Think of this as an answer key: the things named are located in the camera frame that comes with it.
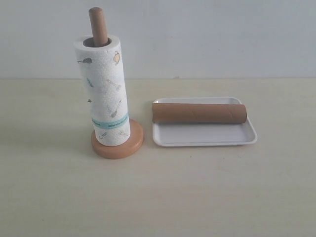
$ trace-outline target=rectangular tray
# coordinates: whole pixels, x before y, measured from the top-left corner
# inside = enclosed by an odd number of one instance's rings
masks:
[[[161,98],[153,103],[241,104],[234,97]],[[249,117],[243,124],[154,123],[153,140],[164,147],[236,146],[257,141]]]

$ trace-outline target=cardboard tube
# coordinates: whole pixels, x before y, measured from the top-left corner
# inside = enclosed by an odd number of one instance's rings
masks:
[[[153,122],[245,123],[245,105],[153,103]]]
[[[90,23],[94,47],[103,47],[108,44],[108,32],[105,25],[103,10],[99,7],[93,7],[89,10]]]

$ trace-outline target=beige tabletop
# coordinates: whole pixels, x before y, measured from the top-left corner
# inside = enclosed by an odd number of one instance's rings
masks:
[[[127,80],[145,141],[120,160],[91,149],[81,80],[0,80],[1,237],[316,235],[316,79]],[[233,96],[253,145],[163,148],[151,103]]]

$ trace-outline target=round wooden base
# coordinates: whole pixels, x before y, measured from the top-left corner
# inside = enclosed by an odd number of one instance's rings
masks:
[[[130,119],[130,137],[122,145],[109,147],[98,142],[94,131],[91,134],[91,143],[96,154],[108,159],[120,159],[135,153],[143,144],[144,130],[135,120]]]

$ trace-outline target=blue stripe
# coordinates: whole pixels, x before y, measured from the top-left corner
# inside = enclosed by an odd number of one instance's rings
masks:
[[[95,126],[101,129],[114,129],[123,126],[128,121],[128,112],[124,117],[114,122],[100,122],[95,119],[92,119],[92,122]]]

